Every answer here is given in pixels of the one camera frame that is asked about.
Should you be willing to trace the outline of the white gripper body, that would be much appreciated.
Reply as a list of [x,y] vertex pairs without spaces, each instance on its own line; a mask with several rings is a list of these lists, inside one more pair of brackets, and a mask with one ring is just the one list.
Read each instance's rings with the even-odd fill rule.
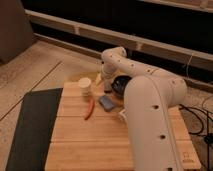
[[101,70],[101,78],[104,82],[104,90],[105,91],[111,91],[112,90],[112,87],[111,87],[112,77],[113,77],[113,71],[112,70],[105,70],[105,69]]

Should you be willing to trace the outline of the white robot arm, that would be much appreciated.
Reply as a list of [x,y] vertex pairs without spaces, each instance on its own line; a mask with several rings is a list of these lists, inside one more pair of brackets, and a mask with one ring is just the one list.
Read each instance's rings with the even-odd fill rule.
[[180,76],[131,60],[122,47],[102,52],[101,74],[117,70],[131,80],[124,91],[124,108],[135,171],[184,171],[168,109],[181,103],[187,86]]

